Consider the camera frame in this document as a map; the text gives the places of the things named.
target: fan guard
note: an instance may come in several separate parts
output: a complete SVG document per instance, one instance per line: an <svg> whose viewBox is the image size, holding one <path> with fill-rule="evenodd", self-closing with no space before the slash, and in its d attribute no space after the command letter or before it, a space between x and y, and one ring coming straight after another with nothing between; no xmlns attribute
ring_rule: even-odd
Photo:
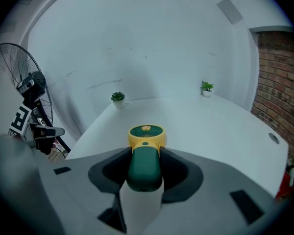
<svg viewBox="0 0 294 235"><path fill-rule="evenodd" d="M130 134L132 134L135 137L139 138L150 138L150 137L156 137L163 133L163 129L156 125L149 125L150 131L143 131L142 127L144 125L136 126L133 129L130 130Z"/></svg>
<svg viewBox="0 0 294 235"><path fill-rule="evenodd" d="M40 71L40 68L31 54L19 45L4 43L0 44L0 68L9 77L15 88L25 79L29 73ZM51 122L53 123L53 113L51 106L51 98L48 87L45 88L45 93L40 99L44 111Z"/></svg>

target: black pad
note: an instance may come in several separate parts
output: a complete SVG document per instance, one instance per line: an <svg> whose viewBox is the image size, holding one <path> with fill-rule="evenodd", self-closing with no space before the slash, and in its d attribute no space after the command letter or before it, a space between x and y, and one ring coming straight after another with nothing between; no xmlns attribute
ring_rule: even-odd
<svg viewBox="0 0 294 235"><path fill-rule="evenodd" d="M164 180L162 203L185 201L203 182L198 165L160 147L160 167Z"/></svg>
<svg viewBox="0 0 294 235"><path fill-rule="evenodd" d="M126 224L123 218L123 212L121 208L120 197L117 194L113 202L113 206L109 209L106 209L98 219L103 223L126 233Z"/></svg>
<svg viewBox="0 0 294 235"><path fill-rule="evenodd" d="M126 180L131 159L132 147L128 147L93 165L88 178L100 191L117 194Z"/></svg>
<svg viewBox="0 0 294 235"><path fill-rule="evenodd" d="M59 174L62 174L64 172L68 172L70 170L71 170L70 168L68 168L67 166L65 166L65 167L61 167L61 168L58 168L58 169L54 169L54 173L56 175L59 175Z"/></svg>
<svg viewBox="0 0 294 235"><path fill-rule="evenodd" d="M248 224L253 223L264 214L244 190L231 192L230 195L240 208Z"/></svg>

